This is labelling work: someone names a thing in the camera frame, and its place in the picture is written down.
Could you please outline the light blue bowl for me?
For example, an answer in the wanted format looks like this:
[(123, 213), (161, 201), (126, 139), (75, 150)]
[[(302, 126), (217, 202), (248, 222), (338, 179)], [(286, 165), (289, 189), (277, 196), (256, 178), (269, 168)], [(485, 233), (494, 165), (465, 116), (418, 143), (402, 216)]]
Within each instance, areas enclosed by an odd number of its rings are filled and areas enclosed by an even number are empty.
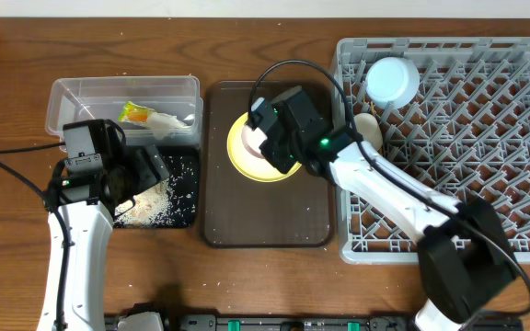
[(375, 62), (366, 77), (366, 93), (379, 108), (402, 108), (417, 95), (420, 73), (413, 61), (386, 57)]

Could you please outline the pink bowl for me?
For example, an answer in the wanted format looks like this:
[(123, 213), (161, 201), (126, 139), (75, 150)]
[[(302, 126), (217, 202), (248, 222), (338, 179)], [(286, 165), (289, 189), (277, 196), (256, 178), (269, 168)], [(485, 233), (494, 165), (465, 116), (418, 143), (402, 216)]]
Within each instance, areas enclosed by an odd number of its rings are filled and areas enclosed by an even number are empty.
[(263, 159), (260, 146), (267, 141), (266, 134), (259, 128), (253, 130), (244, 125), (241, 130), (241, 142), (244, 148), (253, 156)]

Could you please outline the cream cup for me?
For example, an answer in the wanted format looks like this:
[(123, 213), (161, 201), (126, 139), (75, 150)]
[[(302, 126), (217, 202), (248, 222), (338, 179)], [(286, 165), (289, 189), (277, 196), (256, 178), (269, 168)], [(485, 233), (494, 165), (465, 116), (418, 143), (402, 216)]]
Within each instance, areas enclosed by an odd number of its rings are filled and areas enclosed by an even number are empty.
[(354, 122), (363, 140), (379, 152), (383, 145), (383, 135), (377, 119), (370, 113), (360, 113), (354, 116)]

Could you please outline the yellow plate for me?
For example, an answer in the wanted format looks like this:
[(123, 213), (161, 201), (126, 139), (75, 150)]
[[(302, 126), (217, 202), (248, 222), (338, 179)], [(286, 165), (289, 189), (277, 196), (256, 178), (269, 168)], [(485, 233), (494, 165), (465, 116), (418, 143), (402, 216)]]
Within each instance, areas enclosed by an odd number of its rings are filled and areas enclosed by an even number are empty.
[(242, 130), (247, 120), (247, 113), (241, 115), (231, 126), (226, 140), (229, 159), (240, 174), (254, 181), (270, 183), (284, 180), (301, 168), (302, 165), (296, 163), (286, 174), (283, 174), (264, 158), (250, 153), (241, 140)]

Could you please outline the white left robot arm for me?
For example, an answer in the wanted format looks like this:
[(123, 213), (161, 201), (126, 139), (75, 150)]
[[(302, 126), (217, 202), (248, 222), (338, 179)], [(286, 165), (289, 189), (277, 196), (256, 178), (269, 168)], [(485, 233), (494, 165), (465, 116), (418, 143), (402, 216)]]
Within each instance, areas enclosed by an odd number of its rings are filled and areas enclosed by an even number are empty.
[(115, 210), (168, 176), (153, 145), (129, 148), (108, 161), (91, 154), (55, 166), (46, 189), (51, 254), (40, 330), (105, 329), (105, 267)]

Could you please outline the plastic wrapper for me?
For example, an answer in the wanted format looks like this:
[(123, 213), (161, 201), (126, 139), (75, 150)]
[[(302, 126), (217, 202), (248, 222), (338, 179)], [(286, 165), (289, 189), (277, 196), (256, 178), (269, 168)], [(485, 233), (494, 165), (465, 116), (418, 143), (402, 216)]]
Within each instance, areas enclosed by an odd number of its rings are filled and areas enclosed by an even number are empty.
[(190, 126), (176, 116), (157, 112), (153, 108), (127, 101), (118, 121), (131, 123), (148, 129), (156, 139), (161, 140), (173, 132), (187, 131)]

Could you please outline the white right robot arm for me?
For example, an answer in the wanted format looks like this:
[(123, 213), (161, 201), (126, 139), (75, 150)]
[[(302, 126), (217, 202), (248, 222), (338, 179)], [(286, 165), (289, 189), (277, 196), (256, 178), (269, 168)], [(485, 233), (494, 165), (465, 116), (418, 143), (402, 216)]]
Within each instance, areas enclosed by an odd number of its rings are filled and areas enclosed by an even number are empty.
[(369, 203), (416, 246), (428, 300), (419, 330), (466, 330), (480, 310), (518, 276), (516, 259), (493, 206), (464, 203), (391, 165), (348, 125), (334, 127), (305, 93), (261, 97), (247, 125), (263, 136), (262, 156), (286, 173), (299, 163)]

